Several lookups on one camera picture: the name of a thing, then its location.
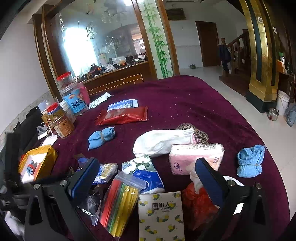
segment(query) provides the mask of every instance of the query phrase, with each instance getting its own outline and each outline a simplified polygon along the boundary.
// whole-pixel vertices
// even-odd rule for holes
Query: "gold pillar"
[[[263,0],[239,0],[247,21],[251,48],[251,79],[247,100],[260,112],[275,104],[279,73],[279,37],[273,30],[274,18]]]

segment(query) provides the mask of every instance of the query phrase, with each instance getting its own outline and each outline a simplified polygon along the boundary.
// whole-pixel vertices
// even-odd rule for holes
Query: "brown door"
[[[195,21],[198,36],[200,38],[200,48],[202,52],[203,66],[220,65],[218,57],[218,33],[215,23]]]

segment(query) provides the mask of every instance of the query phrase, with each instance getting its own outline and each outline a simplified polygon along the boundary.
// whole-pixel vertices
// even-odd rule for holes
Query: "purple tablecloth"
[[[243,116],[217,91],[199,78],[176,76],[159,81],[145,82],[128,88],[110,91],[114,95],[94,109],[78,117],[75,131],[67,139],[59,138],[54,144],[59,156],[52,174],[61,174],[72,166],[77,168],[74,155],[83,153],[96,157],[101,163],[121,163],[134,158],[133,144],[137,137],[150,130],[175,129],[188,122],[208,133],[210,143],[220,143],[225,154],[219,172],[238,179],[245,185],[261,183],[266,192],[268,212],[271,219],[272,237],[278,237],[289,222],[289,204],[285,186],[279,170],[268,150],[262,163],[262,174],[255,178],[237,176],[237,154],[243,147],[264,145]],[[88,151],[88,137],[107,126],[95,126],[94,121],[109,104],[125,99],[138,99],[139,106],[148,106],[146,122],[115,125],[116,137],[103,146]],[[191,182],[189,176],[173,175],[168,154],[152,159],[167,192],[181,191]],[[112,240],[109,233],[98,224],[91,227],[98,240]],[[193,240],[185,233],[187,240]],[[133,213],[121,237],[121,241],[138,240],[137,210]]]

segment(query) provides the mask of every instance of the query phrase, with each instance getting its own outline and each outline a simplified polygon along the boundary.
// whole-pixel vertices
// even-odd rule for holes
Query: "metal bolt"
[[[34,186],[33,186],[33,188],[35,189],[35,190],[37,190],[38,188],[40,187],[40,184],[35,184]]]
[[[62,187],[66,186],[68,184],[68,181],[63,180],[59,183]]]
[[[262,188],[262,186],[261,186],[260,183],[256,183],[256,184],[255,184],[255,187],[256,187],[257,189],[261,189],[261,188]]]
[[[233,187],[235,185],[235,181],[233,181],[233,180],[230,179],[230,180],[227,181],[227,184],[229,186]]]

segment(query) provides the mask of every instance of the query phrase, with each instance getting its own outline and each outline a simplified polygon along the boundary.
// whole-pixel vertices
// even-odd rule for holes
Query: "tiled floor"
[[[180,74],[201,78],[227,99],[250,123],[271,153],[283,178],[290,206],[290,217],[296,211],[296,125],[289,127],[283,116],[270,121],[266,113],[259,113],[246,98],[219,80],[221,67],[180,69]]]

